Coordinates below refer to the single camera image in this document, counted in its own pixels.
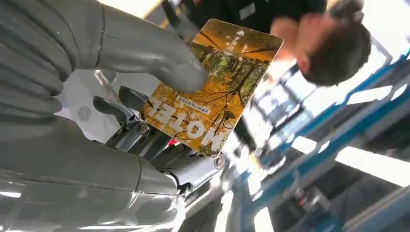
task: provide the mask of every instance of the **round logo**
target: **round logo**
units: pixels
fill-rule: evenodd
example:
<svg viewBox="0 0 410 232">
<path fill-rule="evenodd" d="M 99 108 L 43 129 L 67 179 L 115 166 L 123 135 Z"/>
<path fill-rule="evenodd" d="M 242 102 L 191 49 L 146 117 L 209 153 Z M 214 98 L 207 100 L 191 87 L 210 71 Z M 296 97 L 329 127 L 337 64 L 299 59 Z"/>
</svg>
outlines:
<svg viewBox="0 0 410 232">
<path fill-rule="evenodd" d="M 225 158 L 223 156 L 219 156 L 218 158 L 215 159 L 215 168 L 220 171 L 225 167 Z"/>
<path fill-rule="evenodd" d="M 88 122 L 91 118 L 91 110 L 88 106 L 84 105 L 83 107 L 81 107 L 78 112 L 78 119 L 81 122 Z"/>
</svg>

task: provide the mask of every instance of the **man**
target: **man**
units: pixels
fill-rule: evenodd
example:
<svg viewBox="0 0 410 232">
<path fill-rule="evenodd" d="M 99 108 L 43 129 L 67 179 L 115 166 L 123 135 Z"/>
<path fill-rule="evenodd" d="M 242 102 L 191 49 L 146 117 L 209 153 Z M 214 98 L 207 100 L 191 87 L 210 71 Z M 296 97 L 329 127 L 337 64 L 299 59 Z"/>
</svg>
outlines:
<svg viewBox="0 0 410 232">
<path fill-rule="evenodd" d="M 370 33 L 354 17 L 360 3 L 334 16 L 326 0 L 183 0 L 201 28 L 216 18 L 284 39 L 278 58 L 296 58 L 303 76 L 320 86 L 346 81 L 367 62 Z"/>
</svg>

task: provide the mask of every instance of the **dark hair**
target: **dark hair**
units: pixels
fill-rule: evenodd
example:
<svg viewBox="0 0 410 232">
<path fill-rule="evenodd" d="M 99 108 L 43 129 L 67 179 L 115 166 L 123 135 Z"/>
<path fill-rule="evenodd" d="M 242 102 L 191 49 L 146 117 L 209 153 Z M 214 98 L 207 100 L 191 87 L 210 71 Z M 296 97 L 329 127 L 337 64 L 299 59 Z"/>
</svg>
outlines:
<svg viewBox="0 0 410 232">
<path fill-rule="evenodd" d="M 319 86 L 337 85 L 353 77 L 371 52 L 370 32 L 359 22 L 332 32 L 310 57 L 310 72 L 303 76 Z"/>
</svg>

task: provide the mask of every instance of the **card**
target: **card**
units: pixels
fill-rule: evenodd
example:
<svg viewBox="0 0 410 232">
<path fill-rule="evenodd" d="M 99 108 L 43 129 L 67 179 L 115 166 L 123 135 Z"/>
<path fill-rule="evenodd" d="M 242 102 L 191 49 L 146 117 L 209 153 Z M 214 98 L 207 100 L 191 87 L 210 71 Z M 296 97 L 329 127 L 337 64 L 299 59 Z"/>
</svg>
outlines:
<svg viewBox="0 0 410 232">
<path fill-rule="evenodd" d="M 187 94 L 161 83 L 144 105 L 148 124 L 211 159 L 241 117 L 283 40 L 211 19 L 190 44 L 208 74 Z"/>
</svg>

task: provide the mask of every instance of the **black shirt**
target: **black shirt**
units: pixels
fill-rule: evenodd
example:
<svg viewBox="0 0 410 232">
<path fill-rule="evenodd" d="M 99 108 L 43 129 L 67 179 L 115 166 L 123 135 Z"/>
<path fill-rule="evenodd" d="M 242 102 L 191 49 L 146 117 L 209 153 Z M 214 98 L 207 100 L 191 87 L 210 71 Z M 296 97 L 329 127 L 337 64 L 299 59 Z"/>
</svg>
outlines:
<svg viewBox="0 0 410 232">
<path fill-rule="evenodd" d="M 306 13 L 322 13 L 325 10 L 326 0 L 201 0 L 188 10 L 187 15 L 199 29 L 209 19 L 215 18 L 269 33 L 273 19 L 278 16 L 299 21 Z"/>
</svg>

